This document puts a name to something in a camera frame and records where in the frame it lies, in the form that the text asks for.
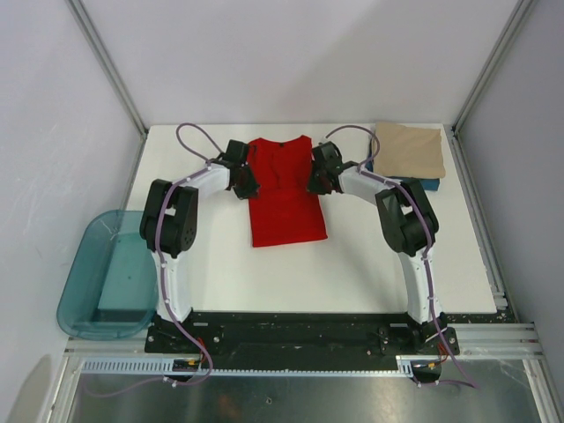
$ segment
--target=metal floor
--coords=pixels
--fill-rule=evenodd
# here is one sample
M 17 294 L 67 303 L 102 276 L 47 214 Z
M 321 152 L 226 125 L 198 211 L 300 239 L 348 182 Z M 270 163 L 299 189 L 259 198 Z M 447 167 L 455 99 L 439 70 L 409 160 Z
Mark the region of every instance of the metal floor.
M 404 378 L 212 377 L 196 387 L 149 383 L 117 397 L 78 389 L 70 421 L 90 422 L 539 422 L 520 360 L 463 363 L 481 390 L 418 389 Z M 112 392 L 148 376 L 82 375 L 90 391 Z M 449 362 L 442 379 L 459 378 Z

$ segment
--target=wire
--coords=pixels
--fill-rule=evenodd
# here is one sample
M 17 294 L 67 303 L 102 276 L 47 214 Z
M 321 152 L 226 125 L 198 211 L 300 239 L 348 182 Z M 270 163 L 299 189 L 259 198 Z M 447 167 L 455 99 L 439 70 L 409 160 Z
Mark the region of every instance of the wire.
M 199 342 L 200 344 L 202 344 L 204 346 L 204 348 L 207 348 L 204 344 L 204 340 L 201 339 L 200 337 L 198 337 L 197 342 Z M 206 361 L 206 358 L 204 357 L 204 355 L 200 352 L 200 366 L 202 366 Z
M 476 382 L 474 382 L 474 380 L 466 373 L 466 371 L 464 370 L 464 368 L 462 367 L 462 365 L 460 364 L 458 359 L 455 357 L 455 354 L 450 349 L 449 343 L 448 343 L 447 339 L 444 337 L 444 334 L 442 333 L 441 325 L 439 324 L 439 321 L 437 320 L 436 312 L 434 310 L 433 275 L 431 273 L 431 264 L 429 263 L 429 258 L 428 258 L 429 250 L 433 247 L 433 239 L 431 237 L 431 232 L 429 231 L 429 227 L 427 226 L 425 218 L 423 218 L 423 214 L 421 213 L 421 210 L 419 209 L 419 207 L 415 203 L 415 200 L 413 200 L 412 196 L 410 196 L 410 194 L 407 192 L 407 190 L 404 187 L 402 187 L 401 184 L 399 184 L 398 182 L 396 182 L 392 179 L 385 178 L 385 177 L 380 176 L 378 174 L 368 172 L 367 170 L 364 170 L 364 169 L 361 169 L 359 171 L 359 173 L 367 176 L 368 178 L 374 179 L 375 181 L 383 183 L 384 185 L 391 185 L 392 187 L 397 188 L 402 193 L 402 195 L 407 199 L 408 203 L 413 208 L 413 212 L 415 213 L 415 216 L 417 216 L 419 223 L 423 226 L 423 232 L 425 233 L 425 237 L 427 238 L 427 246 L 426 246 L 425 250 L 423 251 L 422 259 L 423 259 L 423 266 L 425 267 L 425 273 L 427 275 L 427 285 L 428 285 L 428 288 L 429 288 L 429 310 L 431 312 L 431 318 L 433 320 L 434 327 L 437 330 L 437 334 L 438 334 L 440 340 L 442 341 L 442 345 L 444 346 L 446 352 L 449 354 L 449 357 L 452 359 L 452 362 L 455 364 L 458 371 L 468 381 L 468 382 L 444 381 L 444 382 L 441 382 L 441 383 L 449 383 L 449 384 L 459 383 L 459 384 L 462 384 L 464 386 L 471 386 L 475 389 L 479 389 L 478 384 Z
M 143 381 L 137 382 L 137 383 L 133 383 L 131 386 L 128 386 L 127 388 L 124 388 L 122 390 L 117 390 L 115 392 L 109 392 L 107 394 L 99 394 L 96 392 L 92 392 L 91 390 L 89 390 L 86 387 L 86 383 L 82 384 L 82 390 L 88 394 L 90 397 L 94 397 L 94 398 L 111 398 L 111 397 L 117 397 L 118 395 L 121 394 L 125 394 L 126 392 L 129 392 L 130 390 L 134 390 L 135 388 L 138 388 L 139 386 L 145 385 L 147 383 L 153 383 L 153 382 L 157 382 L 157 381 L 161 381 L 163 382 L 163 377 L 162 376 L 158 376 L 158 377 L 151 377 L 149 379 L 144 379 Z
M 329 139 L 329 137 L 337 132 L 339 132 L 340 130 L 347 130 L 347 129 L 351 129 L 351 130 L 364 130 L 368 135 L 370 135 L 370 140 L 374 140 L 376 142 L 376 150 L 374 152 L 374 154 L 372 154 L 371 156 L 368 156 L 366 159 L 364 159 L 363 161 L 361 161 L 361 163 L 358 164 L 357 168 L 360 171 L 362 169 L 362 167 L 364 165 L 366 165 L 369 161 L 372 161 L 375 159 L 375 157 L 378 155 L 378 153 L 380 152 L 380 140 L 378 139 L 378 136 L 376 136 L 376 131 L 371 131 L 368 128 L 365 128 L 364 126 L 360 126 L 360 125 L 342 125 L 339 126 L 337 128 L 335 128 L 334 130 L 332 130 L 329 134 L 327 134 L 325 136 L 326 139 Z
M 184 335 L 184 337 L 186 337 L 192 344 L 194 344 L 195 346 L 197 346 L 200 349 L 200 351 L 204 354 L 205 358 L 208 360 L 208 363 L 209 363 L 208 371 L 204 375 L 204 377 L 202 377 L 201 379 L 197 379 L 195 381 L 177 382 L 177 384 L 182 385 L 182 386 L 198 385 L 199 383 L 202 383 L 208 377 L 210 377 L 210 375 L 212 374 L 212 371 L 213 371 L 213 360 L 212 360 L 211 355 L 208 353 L 208 350 L 202 344 L 200 344 L 197 341 L 197 339 L 192 337 L 182 327 L 181 323 L 178 322 L 178 320 L 176 319 L 176 316 L 174 315 L 173 310 L 170 307 L 170 299 L 168 298 L 167 287 L 166 287 L 167 260 L 165 259 L 165 255 L 163 254 L 162 250 L 160 249 L 160 236 L 162 235 L 162 224 L 163 224 L 163 221 L 165 219 L 165 213 L 167 211 L 168 203 L 170 202 L 170 198 L 173 195 L 174 190 L 176 188 L 178 188 L 180 185 L 182 185 L 183 183 L 189 181 L 190 179 L 196 178 L 196 177 L 200 176 L 201 174 L 205 174 L 208 171 L 209 171 L 208 167 L 206 167 L 206 168 L 199 170 L 199 171 L 195 172 L 194 174 L 191 174 L 190 176 L 182 178 L 180 181 L 177 181 L 177 182 L 172 184 L 170 189 L 167 191 L 167 194 L 165 195 L 165 199 L 162 202 L 162 207 L 160 208 L 160 212 L 159 212 L 159 218 L 157 220 L 157 229 L 155 231 L 156 232 L 156 234 L 155 234 L 155 249 L 157 250 L 157 255 L 159 256 L 159 260 L 160 260 L 160 291 L 162 293 L 162 300 L 165 303 L 165 308 L 167 309 L 167 313 L 170 316 L 174 326 L 176 326 L 176 329 L 178 329 L 178 331 L 180 331 L 181 334 Z
M 208 134 L 204 128 L 201 128 L 200 126 L 196 125 L 195 123 L 190 123 L 190 122 L 185 122 L 185 123 L 181 123 L 180 125 L 178 125 L 176 127 L 176 139 L 178 140 L 178 142 L 180 143 L 180 145 L 182 147 L 184 147 L 186 150 L 188 150 L 188 152 L 191 152 L 192 154 L 194 154 L 195 156 L 199 157 L 200 159 L 202 159 L 203 161 L 205 161 L 206 163 L 210 162 L 210 159 L 208 159 L 207 157 L 205 157 L 203 154 L 197 152 L 196 150 L 188 147 L 186 144 L 184 144 L 184 141 L 182 141 L 182 138 L 180 136 L 180 130 L 184 127 L 190 126 L 190 128 L 195 128 L 197 130 L 199 130 L 200 132 L 202 132 L 211 142 L 211 144 L 216 148 L 216 150 L 218 150 L 218 152 L 223 152 L 220 148 L 218 143 L 216 143 L 212 137 L 210 137 L 210 134 Z

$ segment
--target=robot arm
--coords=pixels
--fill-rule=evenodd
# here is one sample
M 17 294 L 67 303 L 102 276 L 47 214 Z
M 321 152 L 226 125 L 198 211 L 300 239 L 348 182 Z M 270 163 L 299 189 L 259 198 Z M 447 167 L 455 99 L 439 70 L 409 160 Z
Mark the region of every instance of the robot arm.
M 234 189 L 238 198 L 249 198 L 258 191 L 258 184 L 246 164 L 249 146 L 239 141 L 230 141 L 222 153 L 208 166 L 186 179 L 178 186 L 167 205 L 167 214 L 162 225 L 160 249 L 167 263 L 165 269 L 165 289 L 169 306 L 178 322 L 183 322 L 192 310 L 188 274 L 188 254 L 185 253 L 194 243 L 197 231 L 197 204 L 216 192 Z M 152 183 L 141 219 L 140 233 L 146 240 L 147 248 L 157 266 L 160 286 L 160 257 L 155 248 L 157 221 L 164 198 L 172 183 L 156 180 Z M 170 321 L 164 303 L 163 292 L 159 289 L 157 313 Z
M 402 265 L 407 288 L 407 314 L 419 325 L 431 322 L 429 286 L 423 265 L 427 238 L 415 213 L 404 213 L 402 206 L 409 205 L 404 195 L 394 184 L 389 183 L 389 179 L 364 171 L 359 172 L 356 163 L 344 164 L 340 151 L 332 142 L 314 148 L 313 156 L 314 170 L 308 190 L 317 194 L 330 194 L 333 191 L 349 194 L 377 207 L 384 238 L 398 253 Z M 402 186 L 415 200 L 434 242 L 434 234 L 438 231 L 439 224 L 425 191 L 417 180 L 402 182 Z M 432 254 L 433 249 L 429 249 L 427 258 L 431 266 Z M 442 312 L 436 297 L 434 309 L 437 315 Z

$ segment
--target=black bracket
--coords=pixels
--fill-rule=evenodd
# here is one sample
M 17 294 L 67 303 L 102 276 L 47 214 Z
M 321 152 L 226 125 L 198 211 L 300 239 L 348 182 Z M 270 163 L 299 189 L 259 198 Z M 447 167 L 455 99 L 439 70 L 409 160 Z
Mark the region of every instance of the black bracket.
M 311 162 L 308 191 L 318 195 L 330 194 L 333 191 L 342 193 L 338 176 L 357 163 L 343 163 L 341 151 L 331 141 L 314 147 L 311 153 L 314 159 Z
M 434 243 L 434 235 L 439 231 L 439 221 L 421 186 L 421 182 L 417 179 L 409 179 L 402 182 L 401 186 L 415 201 L 425 219 Z M 380 215 L 384 239 L 391 249 L 397 253 L 405 253 L 413 257 L 418 250 L 427 245 L 425 231 L 415 211 L 411 210 L 407 214 L 402 211 L 402 207 L 411 207 L 411 205 L 398 188 L 386 189 L 376 194 L 376 206 Z
M 233 188 L 235 195 L 240 200 L 256 197 L 260 188 L 247 163 L 248 155 L 249 145 L 232 139 L 227 145 L 226 152 L 222 152 L 211 161 L 211 163 L 217 163 L 229 169 L 229 186 L 227 189 Z
M 157 221 L 165 195 L 172 183 L 157 179 L 151 184 L 145 203 L 139 233 L 147 241 L 147 248 L 155 251 Z M 174 216 L 165 215 L 160 233 L 160 249 L 178 257 L 182 251 L 188 250 L 196 239 L 198 191 L 192 187 L 176 187 L 170 197 L 167 208 L 175 208 Z

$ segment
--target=white tabletop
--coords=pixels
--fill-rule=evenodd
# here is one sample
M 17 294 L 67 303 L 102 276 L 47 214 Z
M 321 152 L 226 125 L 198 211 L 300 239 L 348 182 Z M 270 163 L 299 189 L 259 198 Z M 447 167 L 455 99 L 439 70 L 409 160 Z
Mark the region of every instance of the white tabletop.
M 452 154 L 441 125 L 447 176 L 429 200 L 439 220 L 434 247 L 436 292 L 451 313 L 493 313 L 494 299 L 466 208 Z M 205 125 L 220 147 L 229 139 L 264 137 L 284 142 L 307 135 L 317 143 L 336 124 Z M 176 141 L 175 125 L 149 131 L 128 210 L 143 210 L 154 179 L 177 180 L 203 161 Z M 216 150 L 198 131 L 183 139 L 206 156 Z M 331 137 L 344 161 L 366 157 L 368 134 L 342 130 Z M 221 192 L 198 205 L 197 238 L 189 250 L 187 280 L 195 310 L 393 313 L 407 297 L 397 255 L 382 237 L 373 205 L 339 194 L 320 197 L 329 239 L 253 249 L 247 201 Z

